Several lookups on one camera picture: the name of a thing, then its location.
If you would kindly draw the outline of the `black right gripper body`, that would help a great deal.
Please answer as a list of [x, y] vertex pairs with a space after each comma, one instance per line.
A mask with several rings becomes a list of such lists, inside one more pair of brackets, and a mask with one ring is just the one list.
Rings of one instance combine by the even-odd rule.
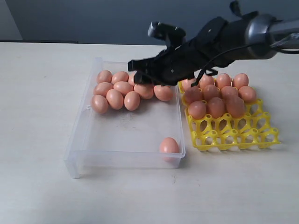
[[184, 79], [194, 78], [194, 72], [210, 60], [199, 46], [195, 39], [191, 39], [175, 49], [161, 51], [153, 61], [153, 83], [173, 86]]

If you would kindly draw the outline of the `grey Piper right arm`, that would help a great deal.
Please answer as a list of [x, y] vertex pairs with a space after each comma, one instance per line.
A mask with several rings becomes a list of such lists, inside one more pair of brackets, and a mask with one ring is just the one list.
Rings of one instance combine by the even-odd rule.
[[215, 76], [219, 68], [237, 60], [266, 60], [277, 53], [299, 52], [297, 19], [280, 21], [257, 12], [234, 22], [216, 17], [188, 41], [182, 28], [161, 22], [152, 22], [148, 35], [165, 41], [166, 49], [154, 57], [128, 62], [136, 84], [175, 86], [185, 79], [198, 84], [203, 75]]

